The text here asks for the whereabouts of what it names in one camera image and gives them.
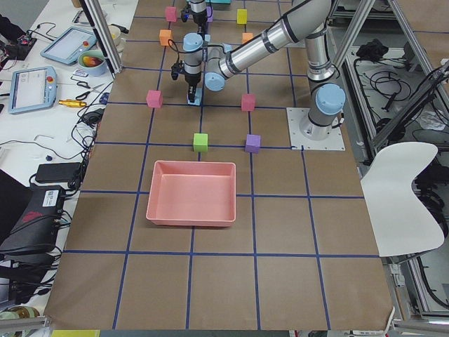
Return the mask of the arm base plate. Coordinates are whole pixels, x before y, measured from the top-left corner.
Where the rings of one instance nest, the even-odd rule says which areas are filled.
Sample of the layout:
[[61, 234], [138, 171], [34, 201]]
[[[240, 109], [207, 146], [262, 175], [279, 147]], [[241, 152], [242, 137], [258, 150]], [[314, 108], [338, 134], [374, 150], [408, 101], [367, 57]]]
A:
[[345, 151], [337, 117], [329, 126], [317, 126], [309, 120], [309, 108], [287, 107], [286, 114], [293, 150]]

